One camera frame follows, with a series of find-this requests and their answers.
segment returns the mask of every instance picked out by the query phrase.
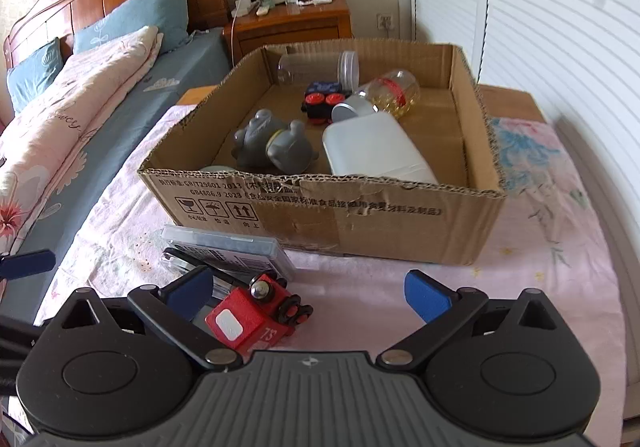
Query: pink bedsheet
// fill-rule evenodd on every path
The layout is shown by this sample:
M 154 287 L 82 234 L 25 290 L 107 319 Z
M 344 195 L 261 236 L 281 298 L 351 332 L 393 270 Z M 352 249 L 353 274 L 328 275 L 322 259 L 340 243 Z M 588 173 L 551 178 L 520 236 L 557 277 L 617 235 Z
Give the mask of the pink bedsheet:
M 38 312 L 52 316 L 73 289 L 102 297 L 174 278 L 159 264 L 170 219 L 136 170 L 191 107 L 175 106 L 142 141 L 92 209 Z M 571 159 L 546 124 L 495 119 L 511 196 L 481 257 L 470 267 L 333 257 L 287 250 L 290 284 L 315 313 L 280 348 L 367 350 L 376 356 L 422 326 L 404 302 L 404 275 L 419 268 L 452 288 L 476 286 L 494 298 L 543 289 L 595 364 L 602 395 L 587 429 L 602 447 L 620 444 L 625 397 L 625 329 L 618 282 L 596 215 Z

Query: black cable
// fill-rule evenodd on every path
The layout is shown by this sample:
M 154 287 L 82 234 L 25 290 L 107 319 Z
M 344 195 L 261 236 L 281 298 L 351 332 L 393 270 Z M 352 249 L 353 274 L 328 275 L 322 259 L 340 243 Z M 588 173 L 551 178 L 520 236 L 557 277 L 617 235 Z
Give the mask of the black cable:
M 32 434 L 32 433 L 30 433 L 30 432 L 29 432 L 29 430 L 28 430 L 25 426 L 23 426 L 20 422 L 18 422 L 14 417 L 9 416 L 9 414 L 7 413 L 7 411 L 2 410 L 2 415 L 3 415 L 3 416 L 5 416 L 5 417 L 7 417 L 9 420 L 11 420 L 11 421 L 14 423 L 14 425 L 17 425 L 20 429 L 22 429 L 22 430 L 24 431 L 24 433 L 25 433 L 28 437 L 33 436 L 33 434 Z

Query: blue pillow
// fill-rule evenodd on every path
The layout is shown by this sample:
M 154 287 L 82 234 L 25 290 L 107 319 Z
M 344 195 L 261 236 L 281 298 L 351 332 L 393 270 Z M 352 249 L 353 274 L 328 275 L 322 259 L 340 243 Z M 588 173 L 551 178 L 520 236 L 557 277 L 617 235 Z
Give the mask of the blue pillow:
M 56 38 L 7 71 L 6 85 L 16 115 L 51 85 L 62 65 L 60 40 Z
M 160 53 L 170 52 L 188 42 L 188 22 L 187 0 L 127 0 L 103 19 L 74 34 L 74 53 L 152 25 L 164 34 Z

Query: pink blanket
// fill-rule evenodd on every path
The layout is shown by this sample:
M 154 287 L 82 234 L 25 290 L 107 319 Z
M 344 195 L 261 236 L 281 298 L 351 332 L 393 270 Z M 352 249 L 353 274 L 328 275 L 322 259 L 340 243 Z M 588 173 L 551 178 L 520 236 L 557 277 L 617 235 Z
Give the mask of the pink blanket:
M 136 170 L 191 107 L 175 106 L 126 161 L 76 236 L 36 322 L 52 316 L 79 286 L 119 297 L 143 283 L 174 278 L 159 256 L 170 219 Z M 280 348 L 367 350 L 376 356 L 422 321 L 405 303 L 404 275 L 419 268 L 452 288 L 476 286 L 494 298 L 543 289 L 600 374 L 602 394 L 587 429 L 596 445 L 620 444 L 625 398 L 625 329 L 618 283 L 598 219 L 553 129 L 495 119 L 510 198 L 475 265 L 443 267 L 372 257 L 287 254 L 298 267 L 290 289 L 314 315 Z
M 72 55 L 0 137 L 0 253 L 15 253 L 82 147 L 151 69 L 155 26 Z

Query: blue bedsheet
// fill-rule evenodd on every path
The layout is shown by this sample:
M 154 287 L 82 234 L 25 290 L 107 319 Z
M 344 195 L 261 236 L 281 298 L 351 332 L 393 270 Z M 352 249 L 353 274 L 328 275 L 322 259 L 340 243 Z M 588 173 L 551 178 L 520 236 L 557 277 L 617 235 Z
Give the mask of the blue bedsheet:
M 122 101 L 81 152 L 78 176 L 47 202 L 19 252 L 53 250 L 56 268 L 50 272 L 9 281 L 0 315 L 33 322 L 60 261 L 127 156 L 162 115 L 190 88 L 217 84 L 229 72 L 221 30 L 196 34 L 193 40 L 161 55 L 151 71 Z

